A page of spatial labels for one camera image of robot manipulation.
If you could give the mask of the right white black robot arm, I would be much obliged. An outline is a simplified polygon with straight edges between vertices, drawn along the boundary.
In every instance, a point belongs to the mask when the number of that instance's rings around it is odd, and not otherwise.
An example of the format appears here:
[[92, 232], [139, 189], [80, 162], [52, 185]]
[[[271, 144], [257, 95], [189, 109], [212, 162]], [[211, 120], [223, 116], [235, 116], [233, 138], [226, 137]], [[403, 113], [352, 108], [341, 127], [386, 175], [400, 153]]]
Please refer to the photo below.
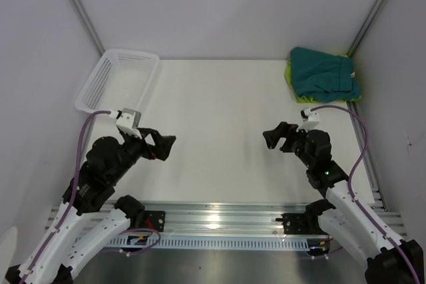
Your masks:
[[332, 158], [327, 132], [281, 122], [262, 136], [269, 149], [283, 139], [280, 150], [300, 159], [309, 183], [323, 197], [306, 206], [308, 231], [335, 238], [359, 263], [367, 283], [425, 282], [422, 247], [414, 239], [404, 240], [357, 196], [349, 176]]

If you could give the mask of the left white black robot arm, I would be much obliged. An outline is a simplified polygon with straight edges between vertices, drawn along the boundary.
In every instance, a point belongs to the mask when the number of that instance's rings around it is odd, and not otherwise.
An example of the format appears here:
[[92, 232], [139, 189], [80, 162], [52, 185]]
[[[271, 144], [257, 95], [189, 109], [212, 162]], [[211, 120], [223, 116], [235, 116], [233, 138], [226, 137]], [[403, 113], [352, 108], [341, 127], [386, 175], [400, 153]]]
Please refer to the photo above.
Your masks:
[[114, 237], [124, 231], [153, 233], [145, 206], [130, 195], [120, 197], [110, 213], [80, 241], [77, 236], [114, 194], [118, 181], [141, 158], [165, 161], [176, 141], [157, 130], [139, 129], [97, 139], [87, 152], [79, 178], [71, 180], [53, 223], [22, 264], [5, 272], [9, 283], [72, 283], [80, 270]]

